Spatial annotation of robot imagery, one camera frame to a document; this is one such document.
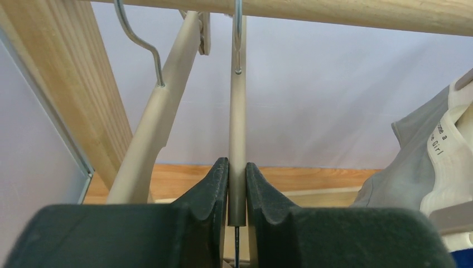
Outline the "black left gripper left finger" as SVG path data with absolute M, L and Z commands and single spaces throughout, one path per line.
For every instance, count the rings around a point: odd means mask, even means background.
M 5 267 L 221 267 L 229 162 L 172 203 L 49 205 Z

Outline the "beige empty clip hanger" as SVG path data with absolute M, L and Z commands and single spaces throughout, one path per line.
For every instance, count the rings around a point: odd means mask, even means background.
M 158 50 L 132 30 L 122 1 L 114 7 L 128 38 L 151 52 L 157 83 L 107 197 L 107 204 L 147 203 L 151 175 L 157 155 L 167 145 L 177 109 L 197 54 L 210 53 L 210 14 L 182 12 L 183 24 L 166 62 Z

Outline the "blue underwear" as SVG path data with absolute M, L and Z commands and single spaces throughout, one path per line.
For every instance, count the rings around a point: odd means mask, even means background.
M 451 256 L 457 268 L 473 268 L 473 248 L 454 251 Z

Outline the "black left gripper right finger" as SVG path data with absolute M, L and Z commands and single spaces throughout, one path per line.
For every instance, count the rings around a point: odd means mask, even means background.
M 438 232 L 402 208 L 303 208 L 247 163 L 252 267 L 455 267 Z

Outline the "wooden clothes rack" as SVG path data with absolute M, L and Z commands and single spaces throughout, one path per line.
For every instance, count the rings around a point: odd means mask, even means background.
M 104 126 L 95 129 L 99 140 L 89 142 L 75 132 L 86 122 L 65 113 L 73 103 L 66 87 L 95 89 L 91 69 L 102 63 L 109 64 L 114 85 L 128 81 L 128 93 L 118 100 L 136 95 L 138 105 L 121 109 L 129 140 L 116 145 L 111 190 L 157 77 L 151 52 L 125 34 L 114 2 L 94 7 L 91 19 L 76 14 L 88 5 L 66 1 L 63 15 L 55 1 L 2 1 L 1 30 L 39 87 L 56 89 L 47 98 L 101 176 L 102 161 L 111 155 L 91 152 L 107 144 L 105 135 L 115 138 L 122 124 L 113 120 L 118 109 L 84 97 L 86 114 L 104 118 Z M 183 24 L 181 13 L 204 12 L 123 5 L 132 30 L 158 50 L 163 64 Z M 260 18 L 247 14 L 244 2 L 243 16 L 246 166 L 256 164 L 270 185 L 303 208 L 377 208 L 353 204 L 363 184 L 400 150 L 392 124 L 472 71 L 470 35 Z M 229 162 L 232 19 L 216 15 L 211 28 L 213 48 L 195 57 L 167 145 L 153 167 L 149 201 L 141 204 L 172 203 L 217 159 Z M 245 178 L 248 231 L 246 167 Z

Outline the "beige clip hanger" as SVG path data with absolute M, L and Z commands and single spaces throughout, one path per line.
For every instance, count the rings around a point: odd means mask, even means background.
M 158 50 L 132 30 L 122 1 L 114 7 L 128 38 L 151 52 L 157 83 L 107 197 L 107 204 L 147 203 L 151 175 L 157 155 L 167 145 L 177 109 L 197 54 L 210 53 L 210 14 L 182 12 L 183 24 L 166 62 Z
M 472 71 L 449 87 L 447 111 L 428 139 L 435 185 L 429 219 L 446 235 L 472 231 Z
M 246 225 L 246 77 L 242 63 L 244 46 L 243 2 L 234 1 L 229 118 L 228 225 L 234 227 L 234 266 L 240 266 L 240 227 Z

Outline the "grey underwear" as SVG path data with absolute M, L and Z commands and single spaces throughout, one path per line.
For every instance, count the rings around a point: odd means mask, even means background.
M 361 187 L 355 207 L 434 211 L 472 201 L 472 72 L 392 124 L 400 150 Z

